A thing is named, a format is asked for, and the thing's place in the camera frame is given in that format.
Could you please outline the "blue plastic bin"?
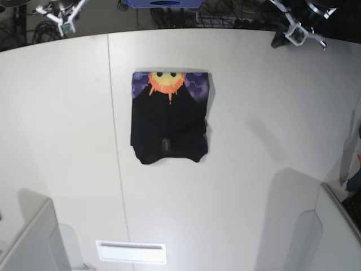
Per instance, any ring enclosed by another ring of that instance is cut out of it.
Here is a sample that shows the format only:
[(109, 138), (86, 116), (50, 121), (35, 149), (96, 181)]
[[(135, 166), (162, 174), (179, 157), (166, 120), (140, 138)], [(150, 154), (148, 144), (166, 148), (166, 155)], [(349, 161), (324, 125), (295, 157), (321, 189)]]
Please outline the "blue plastic bin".
[(203, 0), (129, 0), (132, 8), (199, 8)]

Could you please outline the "black printed T-shirt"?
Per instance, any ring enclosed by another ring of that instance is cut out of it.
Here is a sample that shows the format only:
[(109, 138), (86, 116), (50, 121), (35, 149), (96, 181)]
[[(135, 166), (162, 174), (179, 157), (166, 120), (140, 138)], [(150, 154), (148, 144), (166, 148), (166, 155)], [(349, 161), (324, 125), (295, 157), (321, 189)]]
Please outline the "black printed T-shirt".
[(207, 72), (134, 72), (130, 144), (145, 165), (208, 153)]

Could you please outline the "grey monitor left corner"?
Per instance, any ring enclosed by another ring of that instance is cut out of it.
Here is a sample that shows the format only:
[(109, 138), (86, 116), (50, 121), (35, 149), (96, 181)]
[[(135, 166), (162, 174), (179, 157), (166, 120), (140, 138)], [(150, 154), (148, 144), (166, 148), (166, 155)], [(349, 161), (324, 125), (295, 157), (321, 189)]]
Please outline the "grey monitor left corner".
[(1, 270), (71, 270), (51, 199), (46, 199), (1, 255)]

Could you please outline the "black keyboard right edge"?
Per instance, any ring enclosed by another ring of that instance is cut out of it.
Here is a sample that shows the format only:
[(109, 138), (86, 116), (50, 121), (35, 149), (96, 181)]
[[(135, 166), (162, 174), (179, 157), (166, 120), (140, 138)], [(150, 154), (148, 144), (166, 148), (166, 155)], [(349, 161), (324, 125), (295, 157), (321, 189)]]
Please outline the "black keyboard right edge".
[(354, 194), (353, 196), (345, 199), (342, 202), (343, 207), (346, 209), (347, 213), (356, 224), (356, 226), (360, 229), (361, 223), (361, 202), (360, 202), (360, 194)]

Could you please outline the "white slotted table tray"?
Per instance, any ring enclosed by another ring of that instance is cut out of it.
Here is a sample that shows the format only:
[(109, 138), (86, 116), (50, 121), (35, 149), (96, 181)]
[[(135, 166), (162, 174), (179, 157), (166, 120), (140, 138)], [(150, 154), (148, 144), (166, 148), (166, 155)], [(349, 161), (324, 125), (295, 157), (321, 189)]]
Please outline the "white slotted table tray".
[(101, 261), (132, 264), (167, 264), (166, 244), (95, 241)]

